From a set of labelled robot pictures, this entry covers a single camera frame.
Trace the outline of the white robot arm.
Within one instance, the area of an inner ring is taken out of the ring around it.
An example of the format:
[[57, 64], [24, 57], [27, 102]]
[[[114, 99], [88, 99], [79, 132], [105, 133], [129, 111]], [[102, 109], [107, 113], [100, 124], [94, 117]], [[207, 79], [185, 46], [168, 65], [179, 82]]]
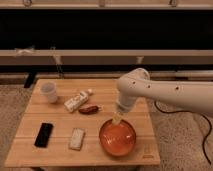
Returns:
[[213, 82], [153, 81], [147, 70], [137, 68], [117, 80], [116, 109], [132, 110], [139, 97], [161, 101], [213, 118]]

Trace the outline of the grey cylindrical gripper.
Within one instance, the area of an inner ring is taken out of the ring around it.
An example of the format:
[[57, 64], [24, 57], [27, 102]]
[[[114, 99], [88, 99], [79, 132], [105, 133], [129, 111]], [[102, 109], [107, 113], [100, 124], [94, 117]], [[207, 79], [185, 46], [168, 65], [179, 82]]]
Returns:
[[136, 102], [136, 97], [127, 96], [125, 94], [119, 94], [116, 101], [116, 111], [119, 114], [125, 114], [132, 110]]

